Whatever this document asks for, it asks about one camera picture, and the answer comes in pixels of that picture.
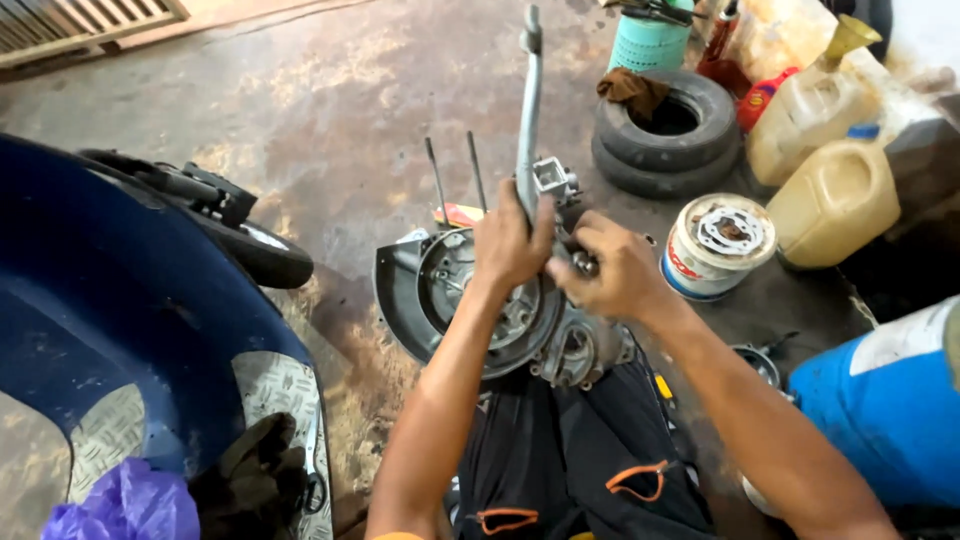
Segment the red bottle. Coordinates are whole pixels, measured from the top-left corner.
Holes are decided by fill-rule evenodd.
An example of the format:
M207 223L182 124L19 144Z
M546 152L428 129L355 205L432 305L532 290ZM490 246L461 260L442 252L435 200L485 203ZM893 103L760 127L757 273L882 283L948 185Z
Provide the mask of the red bottle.
M749 133L754 128L783 81L799 72L799 67L787 67L776 79L767 79L753 85L747 95L736 103L736 123L744 133Z

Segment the black pants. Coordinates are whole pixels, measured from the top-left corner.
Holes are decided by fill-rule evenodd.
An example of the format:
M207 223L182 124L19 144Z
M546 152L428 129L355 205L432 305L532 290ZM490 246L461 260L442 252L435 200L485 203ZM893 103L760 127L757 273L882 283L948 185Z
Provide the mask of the black pants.
M652 381L642 354L589 392L525 369L495 381L460 462L457 537L712 538Z

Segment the stained floor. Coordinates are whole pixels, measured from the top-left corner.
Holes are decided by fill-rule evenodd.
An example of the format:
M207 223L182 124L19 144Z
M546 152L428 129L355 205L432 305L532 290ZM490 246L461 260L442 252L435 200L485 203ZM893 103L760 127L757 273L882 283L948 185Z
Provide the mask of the stained floor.
M304 289L274 296L324 378L339 532L363 520L386 434L418 372L378 324L373 250L431 225L438 201L425 136L450 201L477 201L467 130L488 199L495 179L510 175L527 62L517 39L523 9L513 0L377 0L295 20L274 15L0 87L0 129L218 170L260 195L257 219L317 261ZM682 203L619 193L590 160L594 87L615 17L593 0L541 0L539 150L577 171L594 205L662 245ZM796 362L865 328L835 278L790 275L771 262L698 309L729 343L802 331L786 350ZM668 361L654 361L700 443L720 532L775 534L742 495L689 388Z

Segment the teal basket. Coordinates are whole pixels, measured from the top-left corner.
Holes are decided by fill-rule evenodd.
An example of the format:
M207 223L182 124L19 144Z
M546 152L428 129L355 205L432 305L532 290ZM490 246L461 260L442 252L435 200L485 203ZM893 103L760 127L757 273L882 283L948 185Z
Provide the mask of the teal basket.
M684 10L693 10L693 0L670 3ZM689 27L621 15L607 71L621 66L632 71L680 69L689 37Z

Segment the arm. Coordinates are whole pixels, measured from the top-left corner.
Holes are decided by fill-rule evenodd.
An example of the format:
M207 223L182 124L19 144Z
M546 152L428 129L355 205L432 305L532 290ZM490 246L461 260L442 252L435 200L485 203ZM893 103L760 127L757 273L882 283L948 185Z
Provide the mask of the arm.
M572 300L635 318L680 366L733 460L804 538L900 538L867 482L792 404L756 375L676 293L638 234L588 212L574 233L600 263L585 280L552 259Z
M530 235L516 184L500 184L498 208L473 232L473 279L390 434L373 482L367 538L434 537L437 511L467 444L493 325L510 292L543 268L553 220L553 201L543 197Z

